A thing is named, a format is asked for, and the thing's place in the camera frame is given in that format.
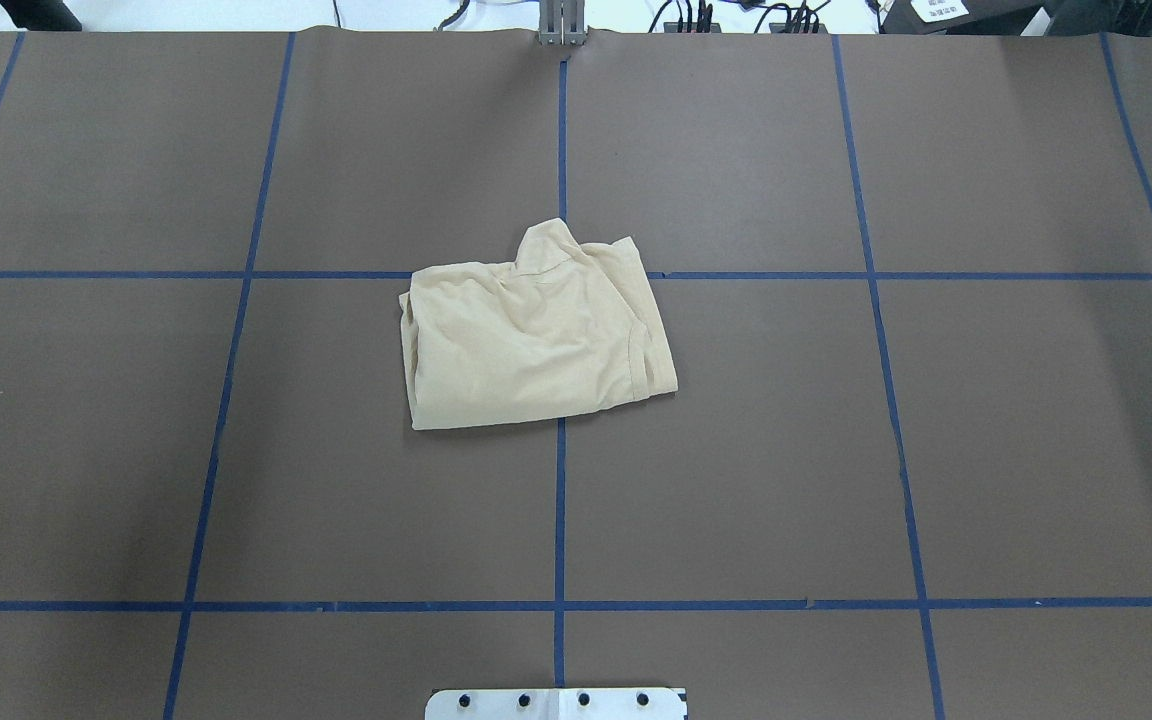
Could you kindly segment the aluminium frame post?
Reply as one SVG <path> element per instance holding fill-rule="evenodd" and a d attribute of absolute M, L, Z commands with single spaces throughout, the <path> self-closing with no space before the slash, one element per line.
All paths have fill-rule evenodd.
<path fill-rule="evenodd" d="M 586 1 L 538 1 L 538 41 L 541 46 L 581 46 L 588 40 Z"/>

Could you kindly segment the white central pedestal column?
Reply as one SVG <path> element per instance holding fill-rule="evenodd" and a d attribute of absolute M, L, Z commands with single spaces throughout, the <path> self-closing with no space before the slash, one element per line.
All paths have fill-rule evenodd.
<path fill-rule="evenodd" d="M 668 687 L 444 689 L 425 719 L 687 719 L 685 691 Z"/>

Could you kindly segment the beige long-sleeve printed shirt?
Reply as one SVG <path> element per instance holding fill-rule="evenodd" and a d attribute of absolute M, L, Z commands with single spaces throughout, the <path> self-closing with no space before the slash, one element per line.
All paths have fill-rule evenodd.
<path fill-rule="evenodd" d="M 679 389 L 631 237 L 581 243 L 552 219 L 526 228 L 511 262 L 417 270 L 397 302 L 416 430 L 599 414 Z"/>

